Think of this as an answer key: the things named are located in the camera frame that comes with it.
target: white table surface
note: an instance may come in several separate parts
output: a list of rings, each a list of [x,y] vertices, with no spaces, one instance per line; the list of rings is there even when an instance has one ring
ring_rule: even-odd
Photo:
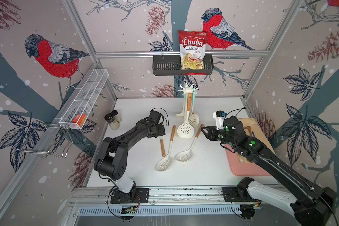
[[[167,111],[169,126],[165,126],[166,135],[163,136],[166,154],[171,138],[172,126],[178,127],[183,119],[176,118],[175,114],[181,113],[183,98],[143,98],[143,99],[118,99],[115,110],[122,117],[122,122],[117,130],[108,127],[104,137],[117,137],[132,129],[136,122],[148,117],[150,110],[161,107]],[[194,113],[199,116],[199,125],[216,125],[212,113],[215,111],[230,112],[242,108],[240,98],[196,98]],[[166,116],[161,109],[155,109]],[[242,110],[238,118],[248,118]],[[193,138],[184,140],[176,136],[173,139],[171,157],[172,164],[166,171],[157,172],[155,165],[162,159],[159,138],[143,138],[128,151],[126,173],[134,180],[137,186],[206,186],[206,185],[236,185],[243,177],[231,173],[227,160],[226,150],[220,147],[219,141],[209,141],[201,133],[194,146],[194,154],[187,162],[174,159],[178,152],[190,148]],[[262,184],[277,184],[272,176],[252,176]],[[87,187],[109,187],[111,182],[100,179],[98,172],[92,170]]]

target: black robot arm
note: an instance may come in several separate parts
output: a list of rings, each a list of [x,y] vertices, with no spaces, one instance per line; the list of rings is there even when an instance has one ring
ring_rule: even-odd
[[[312,225],[309,223],[312,219],[317,219],[314,222],[320,222],[317,225],[326,224],[336,199],[336,193],[332,189],[323,189],[308,181],[281,161],[259,139],[247,136],[242,122],[235,116],[225,119],[223,126],[224,129],[217,130],[216,126],[208,126],[201,130],[210,141],[218,140],[226,149],[228,148],[223,146],[224,144],[232,146],[235,152],[265,169],[283,184],[297,199],[290,206],[301,225]]]

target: wooden handle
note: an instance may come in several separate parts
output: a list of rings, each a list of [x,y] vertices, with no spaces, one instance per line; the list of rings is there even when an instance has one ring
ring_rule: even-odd
[[[164,151],[163,140],[161,139],[161,150],[162,150],[162,157],[166,157],[166,152]]]
[[[191,110],[192,93],[187,94],[187,111]]]
[[[171,141],[173,141],[173,136],[175,135],[176,126],[172,126]]]
[[[199,137],[199,134],[201,133],[201,128],[203,127],[203,124],[201,124],[201,126],[199,127],[199,130],[197,131],[196,137]]]

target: bird illustration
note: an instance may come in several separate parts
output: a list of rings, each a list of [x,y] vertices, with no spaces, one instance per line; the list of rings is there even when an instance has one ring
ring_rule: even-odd
[[[225,50],[229,46],[243,46],[249,50],[254,50],[247,46],[245,41],[236,33],[235,28],[226,22],[219,8],[206,10],[201,20],[204,20],[202,31],[208,32],[207,43],[212,48]]]
[[[25,48],[28,56],[34,56],[49,74],[59,78],[69,78],[69,86],[65,90],[69,87],[75,88],[71,85],[71,76],[77,70],[79,71],[80,61],[89,56],[88,53],[74,50],[67,45],[50,42],[38,34],[27,37]]]
[[[319,2],[319,1],[321,1],[321,0],[315,0],[315,1],[309,2],[308,4],[311,5],[311,4]],[[328,6],[326,7],[326,9],[321,14],[324,14],[324,12],[329,8],[329,6],[336,7],[337,11],[338,11],[337,14],[339,14],[339,0],[323,0],[323,1],[328,2]]]

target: wallpaper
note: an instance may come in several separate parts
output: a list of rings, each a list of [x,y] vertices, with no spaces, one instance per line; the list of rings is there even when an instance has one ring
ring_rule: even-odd
[[[249,103],[277,156],[337,192],[339,222],[339,1],[306,3]]]
[[[178,30],[209,31],[212,36],[208,38],[208,50],[265,50],[290,3],[290,0],[75,2],[97,52],[178,51]],[[210,30],[217,25],[215,18],[224,21],[221,25],[223,29],[233,30],[226,40],[218,38],[221,34]],[[119,89],[118,97],[157,97],[163,96],[160,94],[162,90],[169,90],[170,96],[176,97],[179,95],[176,91],[179,84],[184,82],[198,88],[199,96],[243,95],[260,60],[260,57],[215,57],[214,70],[210,76],[161,78],[150,74],[151,58],[103,59],[102,62],[113,72],[110,78],[116,83],[115,88]],[[159,94],[152,95],[153,90]]]
[[[53,120],[91,64],[61,1],[0,0],[0,193],[25,159],[18,149],[37,144],[46,130],[39,123]],[[71,131],[76,156],[95,149],[98,139],[90,132],[98,136],[98,121],[90,117],[82,131]],[[57,137],[57,145],[66,144]],[[65,175],[65,184],[76,176]]]

